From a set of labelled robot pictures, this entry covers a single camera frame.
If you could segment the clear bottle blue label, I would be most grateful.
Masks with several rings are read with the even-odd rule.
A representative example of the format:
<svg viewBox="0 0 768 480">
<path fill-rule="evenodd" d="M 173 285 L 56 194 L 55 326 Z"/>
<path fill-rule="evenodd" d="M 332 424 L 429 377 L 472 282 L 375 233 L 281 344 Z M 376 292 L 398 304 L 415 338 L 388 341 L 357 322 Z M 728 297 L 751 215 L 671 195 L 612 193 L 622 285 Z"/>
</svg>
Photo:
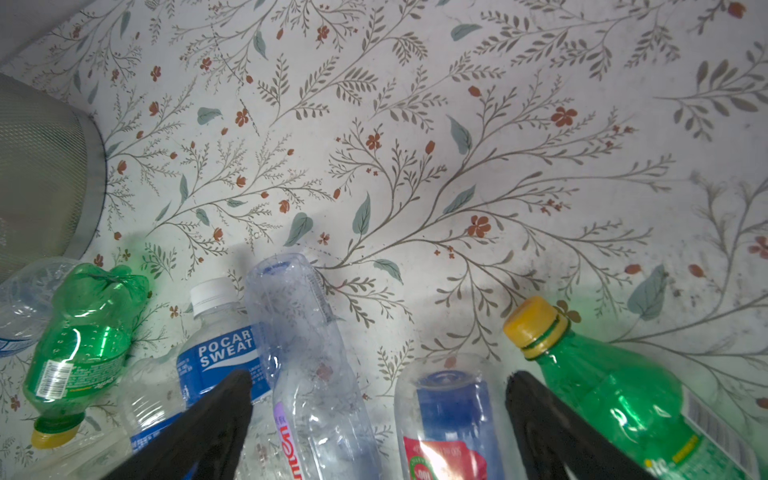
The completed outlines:
<svg viewBox="0 0 768 480">
<path fill-rule="evenodd" d="M 17 355 L 38 342 L 51 319 L 55 291 L 79 261 L 37 260 L 1 285 L 1 357 Z"/>
</svg>

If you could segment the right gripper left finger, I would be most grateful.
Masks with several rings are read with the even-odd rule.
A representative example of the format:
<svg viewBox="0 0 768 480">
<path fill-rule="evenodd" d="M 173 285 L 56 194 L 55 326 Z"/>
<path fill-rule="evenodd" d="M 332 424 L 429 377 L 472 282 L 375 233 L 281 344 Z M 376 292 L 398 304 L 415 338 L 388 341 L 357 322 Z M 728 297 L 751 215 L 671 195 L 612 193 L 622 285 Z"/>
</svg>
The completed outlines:
<svg viewBox="0 0 768 480">
<path fill-rule="evenodd" d="M 235 370 L 107 479 L 233 479 L 252 415 L 252 380 Z"/>
</svg>

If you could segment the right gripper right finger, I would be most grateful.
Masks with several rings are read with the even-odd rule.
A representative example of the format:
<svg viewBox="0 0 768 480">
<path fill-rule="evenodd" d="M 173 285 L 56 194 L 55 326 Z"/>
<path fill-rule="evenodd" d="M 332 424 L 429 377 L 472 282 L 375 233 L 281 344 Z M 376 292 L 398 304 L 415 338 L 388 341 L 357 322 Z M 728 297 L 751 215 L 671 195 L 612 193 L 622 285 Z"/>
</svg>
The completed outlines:
<svg viewBox="0 0 768 480">
<path fill-rule="evenodd" d="M 529 479 L 650 479 L 526 371 L 507 380 L 505 405 Z"/>
</svg>

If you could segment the blue bottle red label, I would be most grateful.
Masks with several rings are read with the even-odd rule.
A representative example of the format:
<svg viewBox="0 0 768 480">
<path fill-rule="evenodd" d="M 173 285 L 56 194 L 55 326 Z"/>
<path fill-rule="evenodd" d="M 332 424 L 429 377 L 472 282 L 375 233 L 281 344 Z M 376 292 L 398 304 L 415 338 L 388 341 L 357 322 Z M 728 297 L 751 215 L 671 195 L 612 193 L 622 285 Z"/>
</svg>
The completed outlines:
<svg viewBox="0 0 768 480">
<path fill-rule="evenodd" d="M 395 388 L 404 479 L 525 479 L 501 375 L 471 353 L 409 364 Z"/>
</svg>

